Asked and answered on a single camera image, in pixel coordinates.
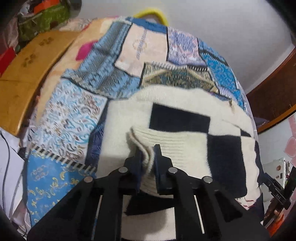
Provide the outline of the wooden lap desk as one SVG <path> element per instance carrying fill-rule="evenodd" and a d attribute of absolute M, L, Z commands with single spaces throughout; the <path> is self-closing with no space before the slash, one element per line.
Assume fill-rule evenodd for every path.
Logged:
<path fill-rule="evenodd" d="M 18 136 L 30 105 L 54 64 L 79 32 L 49 31 L 32 39 L 1 76 L 1 128 Z"/>

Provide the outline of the green fabric storage box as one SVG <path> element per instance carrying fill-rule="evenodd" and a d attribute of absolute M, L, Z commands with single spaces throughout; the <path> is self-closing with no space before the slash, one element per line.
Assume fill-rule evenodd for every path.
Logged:
<path fill-rule="evenodd" d="M 18 16 L 18 40 L 20 42 L 30 41 L 36 35 L 48 32 L 70 17 L 67 4 L 59 3 L 43 10 L 33 16 Z"/>

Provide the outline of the wooden door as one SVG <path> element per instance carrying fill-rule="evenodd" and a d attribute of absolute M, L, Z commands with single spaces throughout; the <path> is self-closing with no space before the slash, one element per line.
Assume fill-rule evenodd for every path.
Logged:
<path fill-rule="evenodd" d="M 267 120 L 262 133 L 295 113 L 295 49 L 262 83 L 247 94 L 255 118 Z"/>

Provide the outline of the blue patchwork bed quilt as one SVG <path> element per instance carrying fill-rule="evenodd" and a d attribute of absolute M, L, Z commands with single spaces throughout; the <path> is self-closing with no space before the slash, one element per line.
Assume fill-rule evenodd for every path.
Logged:
<path fill-rule="evenodd" d="M 54 87 L 30 146 L 28 240 L 125 240 L 123 200 L 134 196 L 131 157 L 97 176 L 107 108 L 150 85 L 202 89 L 236 102 L 252 119 L 226 60 L 197 37 L 132 17 L 114 20 L 79 66 Z M 174 165 L 173 240 L 262 240 L 263 217 L 246 210 L 210 176 Z"/>

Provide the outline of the white and black sweater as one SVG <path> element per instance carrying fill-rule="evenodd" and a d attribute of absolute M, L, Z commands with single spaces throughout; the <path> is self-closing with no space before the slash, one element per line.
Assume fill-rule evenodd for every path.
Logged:
<path fill-rule="evenodd" d="M 135 149 L 144 154 L 140 193 L 123 200 L 123 239 L 176 237 L 172 197 L 156 190 L 155 145 L 176 168 L 195 178 L 212 177 L 246 210 L 263 217 L 252 119 L 236 102 L 205 90 L 150 85 L 107 108 L 97 176 L 121 167 Z"/>

